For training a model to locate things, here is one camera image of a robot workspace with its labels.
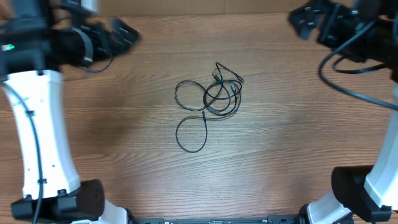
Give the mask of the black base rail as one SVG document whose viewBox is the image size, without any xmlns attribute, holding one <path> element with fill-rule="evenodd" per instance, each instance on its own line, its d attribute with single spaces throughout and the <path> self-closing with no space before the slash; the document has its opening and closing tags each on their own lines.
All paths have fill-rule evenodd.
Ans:
<svg viewBox="0 0 398 224">
<path fill-rule="evenodd" d="M 306 221 L 299 215 L 269 215 L 262 218 L 207 218 L 176 219 L 163 218 L 136 219 L 138 224 L 303 224 Z"/>
</svg>

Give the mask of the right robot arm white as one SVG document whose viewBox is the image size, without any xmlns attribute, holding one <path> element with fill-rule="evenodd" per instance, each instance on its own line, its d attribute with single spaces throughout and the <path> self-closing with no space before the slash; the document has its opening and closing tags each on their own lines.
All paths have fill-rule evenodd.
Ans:
<svg viewBox="0 0 398 224">
<path fill-rule="evenodd" d="M 301 3 L 296 35 L 328 49 L 315 73 L 325 122 L 321 149 L 337 161 L 330 188 L 288 223 L 385 223 L 397 216 L 397 2 Z"/>
</svg>

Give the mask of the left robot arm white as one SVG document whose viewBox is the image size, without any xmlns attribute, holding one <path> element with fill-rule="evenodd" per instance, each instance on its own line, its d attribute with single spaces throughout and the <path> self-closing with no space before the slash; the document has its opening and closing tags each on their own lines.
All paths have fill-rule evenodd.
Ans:
<svg viewBox="0 0 398 224">
<path fill-rule="evenodd" d="M 1 26 L 1 86 L 14 113 L 24 165 L 16 220 L 31 223 L 134 223 L 131 211 L 106 199 L 98 179 L 81 180 L 63 115 L 62 65 L 90 72 L 95 62 L 129 51 L 138 31 L 118 18 L 107 30 L 88 23 L 96 1 L 62 1 L 70 27 L 58 29 L 49 1 L 12 0 L 12 19 Z"/>
</svg>

